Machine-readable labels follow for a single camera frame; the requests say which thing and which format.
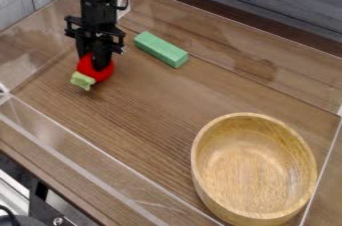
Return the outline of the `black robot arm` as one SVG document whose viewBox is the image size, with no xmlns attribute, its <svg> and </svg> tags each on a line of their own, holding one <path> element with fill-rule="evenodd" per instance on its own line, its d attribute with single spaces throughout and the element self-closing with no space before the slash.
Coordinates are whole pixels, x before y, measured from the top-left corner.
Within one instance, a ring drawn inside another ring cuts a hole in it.
<svg viewBox="0 0 342 226">
<path fill-rule="evenodd" d="M 109 66 L 112 54 L 124 52 L 125 33 L 116 27 L 117 12 L 129 0 L 78 0 L 80 15 L 66 15 L 65 36 L 76 43 L 78 58 L 91 54 L 91 66 L 100 72 Z"/>
</svg>

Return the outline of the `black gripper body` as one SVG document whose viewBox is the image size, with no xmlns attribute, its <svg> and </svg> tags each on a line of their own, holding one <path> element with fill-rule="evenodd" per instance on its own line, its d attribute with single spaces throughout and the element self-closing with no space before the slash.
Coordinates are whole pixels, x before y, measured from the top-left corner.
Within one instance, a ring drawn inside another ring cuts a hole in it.
<svg viewBox="0 0 342 226">
<path fill-rule="evenodd" d="M 116 27 L 117 0 L 80 0 L 81 16 L 66 15 L 65 35 L 74 39 L 88 38 L 105 45 L 111 52 L 123 53 L 125 33 Z"/>
</svg>

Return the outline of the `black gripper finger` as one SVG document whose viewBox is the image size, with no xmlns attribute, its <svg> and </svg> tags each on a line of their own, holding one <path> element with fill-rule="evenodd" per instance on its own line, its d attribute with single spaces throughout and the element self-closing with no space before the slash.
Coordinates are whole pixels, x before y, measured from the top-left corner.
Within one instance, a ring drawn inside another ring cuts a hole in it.
<svg viewBox="0 0 342 226">
<path fill-rule="evenodd" d="M 100 72 L 111 61 L 112 52 L 105 45 L 100 45 L 93 50 L 92 65 L 93 69 Z"/>
<path fill-rule="evenodd" d="M 76 50 L 78 57 L 82 57 L 87 53 L 92 51 L 93 40 L 88 38 L 78 38 L 76 40 Z"/>
</svg>

